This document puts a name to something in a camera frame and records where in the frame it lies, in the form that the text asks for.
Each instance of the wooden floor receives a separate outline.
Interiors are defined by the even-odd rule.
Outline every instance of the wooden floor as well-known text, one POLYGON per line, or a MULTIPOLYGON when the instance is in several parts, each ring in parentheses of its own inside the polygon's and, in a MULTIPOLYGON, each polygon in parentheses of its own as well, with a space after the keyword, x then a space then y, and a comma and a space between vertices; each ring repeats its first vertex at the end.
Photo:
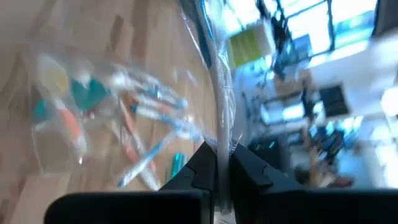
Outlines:
MULTIPOLYGON (((47 206, 67 193, 116 190, 108 159, 95 170, 40 173, 30 132, 30 40, 63 43, 95 57, 133 59, 187 98, 188 113, 204 131, 216 131, 213 87, 190 36, 195 29, 187 29, 177 1, 0 0, 0 31, 1 224, 42 223, 47 206), (198 86, 182 77, 176 82, 175 71, 186 69, 198 86)), ((139 118, 137 126, 148 146, 168 132, 163 124, 139 118)), ((173 155, 191 156, 196 147, 175 141, 155 159, 162 182, 173 155)), ((133 183, 125 190, 146 188, 133 183)))

